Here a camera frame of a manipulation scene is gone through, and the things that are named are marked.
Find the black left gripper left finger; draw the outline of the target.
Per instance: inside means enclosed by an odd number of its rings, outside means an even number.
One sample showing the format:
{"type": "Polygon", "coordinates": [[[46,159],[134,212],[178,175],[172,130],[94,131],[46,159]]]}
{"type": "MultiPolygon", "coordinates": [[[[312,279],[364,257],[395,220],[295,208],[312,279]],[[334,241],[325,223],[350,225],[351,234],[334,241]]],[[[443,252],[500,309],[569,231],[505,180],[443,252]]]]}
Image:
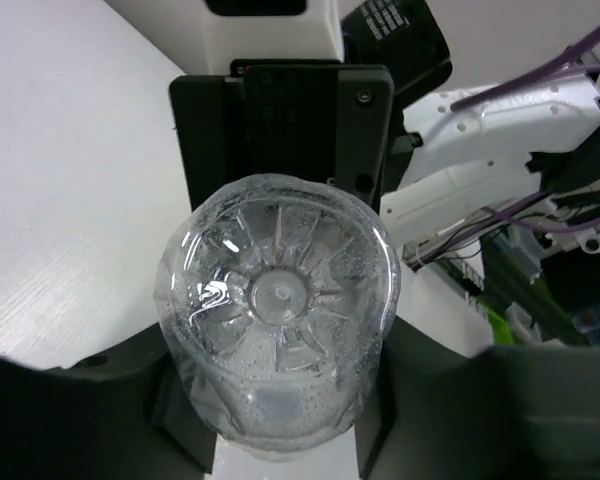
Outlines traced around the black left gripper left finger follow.
{"type": "Polygon", "coordinates": [[[0,479],[202,479],[214,453],[158,326],[67,369],[0,358],[0,479]]]}

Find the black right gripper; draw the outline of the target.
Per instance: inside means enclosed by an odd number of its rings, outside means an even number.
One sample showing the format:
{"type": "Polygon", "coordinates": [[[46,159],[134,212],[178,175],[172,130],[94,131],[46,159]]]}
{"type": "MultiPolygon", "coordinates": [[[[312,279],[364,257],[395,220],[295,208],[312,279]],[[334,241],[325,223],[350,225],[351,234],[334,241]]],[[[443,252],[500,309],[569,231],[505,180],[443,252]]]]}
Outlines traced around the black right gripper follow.
{"type": "Polygon", "coordinates": [[[448,60],[423,68],[237,60],[227,75],[185,75],[169,97],[189,203],[254,174],[331,184],[377,209],[423,139],[403,111],[441,86],[448,60]]]}

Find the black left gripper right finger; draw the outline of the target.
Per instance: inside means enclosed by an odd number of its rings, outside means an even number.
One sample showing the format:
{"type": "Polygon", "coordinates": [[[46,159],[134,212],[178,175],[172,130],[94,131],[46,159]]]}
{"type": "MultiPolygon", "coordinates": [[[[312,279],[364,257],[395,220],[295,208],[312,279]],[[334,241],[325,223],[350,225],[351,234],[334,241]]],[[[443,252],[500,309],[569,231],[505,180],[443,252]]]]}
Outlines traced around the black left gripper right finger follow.
{"type": "Polygon", "coordinates": [[[600,479],[600,349],[466,358],[396,320],[355,441],[363,479],[600,479]]]}

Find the clear bottle blue label white cap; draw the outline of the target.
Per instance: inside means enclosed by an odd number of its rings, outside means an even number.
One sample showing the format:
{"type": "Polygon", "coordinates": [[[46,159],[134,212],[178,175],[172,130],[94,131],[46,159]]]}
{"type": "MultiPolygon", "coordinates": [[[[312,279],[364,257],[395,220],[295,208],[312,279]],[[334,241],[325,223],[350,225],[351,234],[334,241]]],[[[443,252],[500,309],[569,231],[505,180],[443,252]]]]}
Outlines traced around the clear bottle blue label white cap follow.
{"type": "Polygon", "coordinates": [[[203,422],[245,449],[290,456],[361,415],[400,287],[368,205],[258,174],[221,187],[172,234],[154,300],[203,422]]]}

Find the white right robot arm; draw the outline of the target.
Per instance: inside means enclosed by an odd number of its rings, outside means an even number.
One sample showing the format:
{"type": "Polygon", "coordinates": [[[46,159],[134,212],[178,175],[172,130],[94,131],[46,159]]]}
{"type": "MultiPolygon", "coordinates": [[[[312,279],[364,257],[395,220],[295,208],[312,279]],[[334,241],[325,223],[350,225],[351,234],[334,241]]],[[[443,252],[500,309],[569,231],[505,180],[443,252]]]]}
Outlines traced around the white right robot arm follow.
{"type": "Polygon", "coordinates": [[[523,82],[444,92],[423,1],[206,1],[209,71],[169,96],[191,216],[171,250],[444,246],[438,232],[600,178],[600,94],[575,45],[523,82]]]}

